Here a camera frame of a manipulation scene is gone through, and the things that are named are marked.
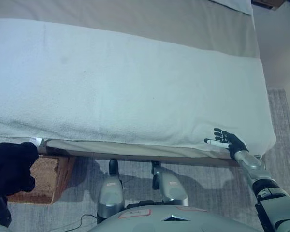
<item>brown basket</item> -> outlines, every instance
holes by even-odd
[[[31,167],[35,178],[32,192],[19,192],[8,197],[9,202],[29,204],[52,204],[65,190],[75,163],[73,156],[39,155]]]

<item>black cable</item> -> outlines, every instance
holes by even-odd
[[[66,230],[66,231],[63,231],[63,232],[69,232],[69,231],[74,231],[74,230],[79,229],[79,228],[82,226],[82,223],[83,223],[83,217],[84,217],[84,216],[91,216],[91,217],[97,219],[97,217],[96,217],[96,216],[93,216],[92,214],[83,214],[83,215],[81,216],[81,220],[80,220],[81,223],[80,223],[80,225],[79,225],[78,227],[75,227],[75,228],[73,228],[73,229],[69,229],[69,230]]]

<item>floor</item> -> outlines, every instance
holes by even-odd
[[[286,94],[282,89],[271,89],[268,93],[277,142],[263,160],[273,178],[290,195],[290,116]],[[183,164],[163,164],[163,167],[178,176],[191,206],[233,218],[262,231],[254,208],[254,196],[240,168]],[[126,204],[160,200],[158,191],[151,188],[149,162],[120,161],[119,168]],[[9,204],[10,229],[14,232],[62,232],[77,227],[82,214],[96,215],[99,186],[107,176],[107,169],[107,160],[78,158],[68,188],[59,201],[50,206]],[[94,218],[85,217],[82,228],[76,231],[87,231],[95,224]]]

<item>robot leg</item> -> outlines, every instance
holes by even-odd
[[[109,177],[103,182],[98,198],[97,223],[125,209],[122,183],[119,179],[118,162],[109,162]]]
[[[153,189],[160,189],[164,204],[188,206],[188,195],[177,177],[167,172],[157,161],[152,162]]]

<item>bed sheet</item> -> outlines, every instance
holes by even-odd
[[[0,0],[0,18],[23,18],[118,31],[150,39],[259,57],[252,18],[206,0]],[[27,139],[5,139],[21,142]],[[50,140],[47,146],[123,155],[227,158],[190,148]]]

